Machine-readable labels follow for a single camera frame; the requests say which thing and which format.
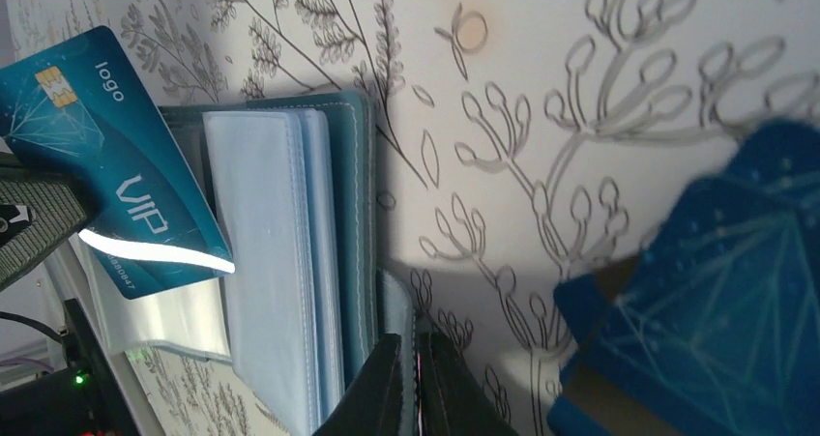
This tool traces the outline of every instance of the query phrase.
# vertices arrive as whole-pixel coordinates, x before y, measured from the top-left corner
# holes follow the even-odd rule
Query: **card chip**
[[[34,74],[37,82],[43,88],[55,107],[65,107],[77,102],[77,96],[59,69],[54,66]]]

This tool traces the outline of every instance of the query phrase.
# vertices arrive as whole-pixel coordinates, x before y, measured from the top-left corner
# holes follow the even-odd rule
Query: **table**
[[[820,105],[817,0],[8,2],[18,56],[108,25],[157,103],[368,93],[380,263],[521,434],[548,433],[570,352],[555,283],[650,241],[760,118]],[[281,432],[227,366],[129,358],[166,434]]]

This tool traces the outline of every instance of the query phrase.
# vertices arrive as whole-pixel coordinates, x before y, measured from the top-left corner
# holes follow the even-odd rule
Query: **black cable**
[[[37,330],[42,334],[45,334],[46,336],[50,337],[51,339],[57,341],[60,344],[63,343],[63,338],[60,337],[60,334],[52,330],[51,327],[49,327],[45,323],[38,322],[37,320],[24,317],[22,315],[17,315],[16,313],[9,313],[3,311],[0,311],[0,320],[9,320],[12,322],[23,324],[27,327],[31,327]]]

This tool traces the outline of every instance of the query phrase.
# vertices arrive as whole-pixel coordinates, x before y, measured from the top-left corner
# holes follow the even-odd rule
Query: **white tablecloth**
[[[555,283],[650,239],[757,119],[820,105],[818,0],[8,1],[18,57],[108,25],[157,103],[367,91],[381,263],[522,434],[568,354],[538,353],[567,343]],[[167,434],[277,434],[230,367],[130,357]]]

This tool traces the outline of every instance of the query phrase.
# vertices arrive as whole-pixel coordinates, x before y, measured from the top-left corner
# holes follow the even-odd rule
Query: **wire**
[[[39,368],[47,371],[48,373],[54,373],[54,367],[45,363],[43,361],[38,361],[36,359],[29,359],[27,357],[15,357],[13,359],[8,359],[5,361],[0,361],[0,366],[12,366],[12,365],[36,365]]]
[[[0,311],[0,320],[9,320],[12,322],[17,322],[23,324],[27,327],[31,327],[38,332],[45,334],[46,336],[50,337],[51,339],[57,341],[58,343],[63,343],[63,338],[60,337],[60,334],[55,332],[51,327],[46,325],[45,323],[38,322],[37,320],[24,317],[22,315],[17,315],[16,313],[9,313],[9,312],[2,312]]]

